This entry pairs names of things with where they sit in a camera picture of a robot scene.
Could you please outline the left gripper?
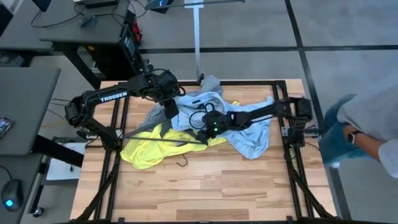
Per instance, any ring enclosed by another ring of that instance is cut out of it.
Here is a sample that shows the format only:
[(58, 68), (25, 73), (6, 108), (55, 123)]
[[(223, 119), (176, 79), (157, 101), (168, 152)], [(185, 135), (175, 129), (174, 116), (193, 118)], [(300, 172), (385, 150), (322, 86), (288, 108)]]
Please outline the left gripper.
[(159, 75), (155, 74), (158, 71), (150, 70), (147, 74), (150, 87), (146, 90), (146, 96), (151, 97), (154, 101), (165, 101), (165, 117), (172, 119), (179, 114), (174, 98), (183, 96), (183, 87), (179, 85), (176, 76), (170, 70), (160, 70)]

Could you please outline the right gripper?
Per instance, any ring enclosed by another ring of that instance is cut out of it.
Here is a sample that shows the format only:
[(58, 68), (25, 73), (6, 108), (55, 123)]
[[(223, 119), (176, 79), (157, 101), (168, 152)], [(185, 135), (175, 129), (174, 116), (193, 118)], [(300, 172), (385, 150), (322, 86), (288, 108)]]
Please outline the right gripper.
[(223, 114), (217, 110), (208, 112), (203, 117), (206, 124), (206, 131), (201, 130), (197, 133), (196, 140), (202, 144), (208, 145), (208, 137), (216, 137), (227, 131), (237, 131), (241, 127), (236, 121), (236, 113), (229, 111)]

